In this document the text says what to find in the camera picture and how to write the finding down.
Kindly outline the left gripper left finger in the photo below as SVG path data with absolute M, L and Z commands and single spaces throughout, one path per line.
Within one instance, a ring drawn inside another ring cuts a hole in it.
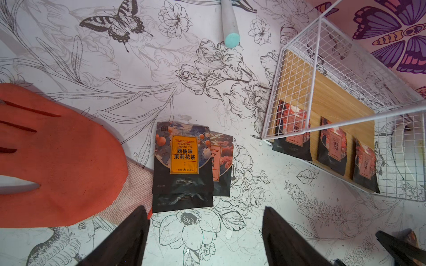
M 144 206 L 137 207 L 80 266 L 140 266 L 150 221 Z

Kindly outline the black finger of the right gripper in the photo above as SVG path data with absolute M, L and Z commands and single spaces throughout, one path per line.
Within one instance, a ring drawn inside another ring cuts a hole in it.
M 375 234 L 379 243 L 394 258 L 399 266 L 416 266 L 416 262 L 426 263 L 426 251 L 383 231 Z

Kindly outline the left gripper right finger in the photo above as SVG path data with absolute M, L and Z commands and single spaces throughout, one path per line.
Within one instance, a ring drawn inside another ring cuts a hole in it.
M 270 266 L 331 265 L 271 207 L 264 210 L 262 239 Z

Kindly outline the red tea bag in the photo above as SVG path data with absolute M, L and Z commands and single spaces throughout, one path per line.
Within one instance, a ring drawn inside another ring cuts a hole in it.
M 306 128 L 306 119 L 307 113 L 303 109 L 280 100 L 276 113 L 275 135 L 294 135 L 275 139 L 272 150 L 305 161 L 312 161 L 310 133 L 301 133 Z
M 211 161 L 215 197 L 229 197 L 233 173 L 234 137 L 210 132 Z
M 356 157 L 352 180 L 362 187 L 380 194 L 376 173 L 376 154 L 372 148 L 359 139 L 355 140 L 355 144 Z
M 317 159 L 332 171 L 344 176 L 347 164 L 347 134 L 340 127 L 320 131 Z

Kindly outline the orange tea bag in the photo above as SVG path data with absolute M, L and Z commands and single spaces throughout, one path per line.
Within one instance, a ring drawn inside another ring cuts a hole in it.
M 156 124 L 153 194 L 213 192 L 210 136 L 203 125 Z

